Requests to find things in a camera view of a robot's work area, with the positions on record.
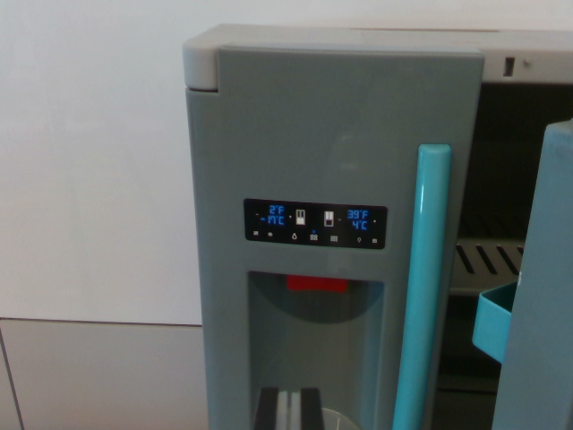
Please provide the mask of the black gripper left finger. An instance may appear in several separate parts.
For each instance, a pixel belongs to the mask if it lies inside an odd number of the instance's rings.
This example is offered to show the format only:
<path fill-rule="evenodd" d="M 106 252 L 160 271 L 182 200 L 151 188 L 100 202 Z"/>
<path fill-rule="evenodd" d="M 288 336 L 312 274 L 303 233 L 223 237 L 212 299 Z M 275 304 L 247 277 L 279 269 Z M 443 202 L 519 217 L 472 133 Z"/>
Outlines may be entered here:
<path fill-rule="evenodd" d="M 261 389 L 253 422 L 254 430 L 276 429 L 278 394 L 278 387 L 263 387 Z"/>

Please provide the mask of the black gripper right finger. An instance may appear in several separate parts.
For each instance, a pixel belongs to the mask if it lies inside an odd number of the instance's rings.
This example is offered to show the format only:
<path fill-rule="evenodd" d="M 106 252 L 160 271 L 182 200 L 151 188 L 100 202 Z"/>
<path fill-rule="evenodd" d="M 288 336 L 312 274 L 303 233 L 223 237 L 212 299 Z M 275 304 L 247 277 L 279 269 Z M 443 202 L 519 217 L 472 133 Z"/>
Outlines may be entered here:
<path fill-rule="evenodd" d="M 321 394 L 318 388 L 302 388 L 300 391 L 302 430 L 324 430 Z"/>

